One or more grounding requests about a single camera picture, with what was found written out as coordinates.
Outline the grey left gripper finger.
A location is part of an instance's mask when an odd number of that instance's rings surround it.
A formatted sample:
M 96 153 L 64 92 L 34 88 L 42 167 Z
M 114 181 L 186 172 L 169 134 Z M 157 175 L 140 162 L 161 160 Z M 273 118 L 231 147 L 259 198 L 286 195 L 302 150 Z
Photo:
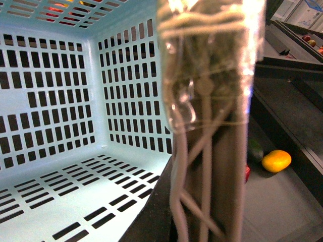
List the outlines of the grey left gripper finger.
M 265 1 L 158 1 L 173 153 L 122 241 L 240 241 Z

